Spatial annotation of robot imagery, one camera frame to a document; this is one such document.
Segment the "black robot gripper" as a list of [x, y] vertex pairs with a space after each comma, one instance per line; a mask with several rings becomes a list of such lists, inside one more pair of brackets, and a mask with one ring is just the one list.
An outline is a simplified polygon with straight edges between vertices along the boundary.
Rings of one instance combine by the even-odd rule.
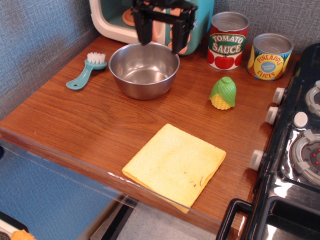
[[185, 54], [198, 6], [186, 0], [134, 0], [132, 15], [139, 42], [152, 41], [153, 21], [171, 24], [172, 53]]

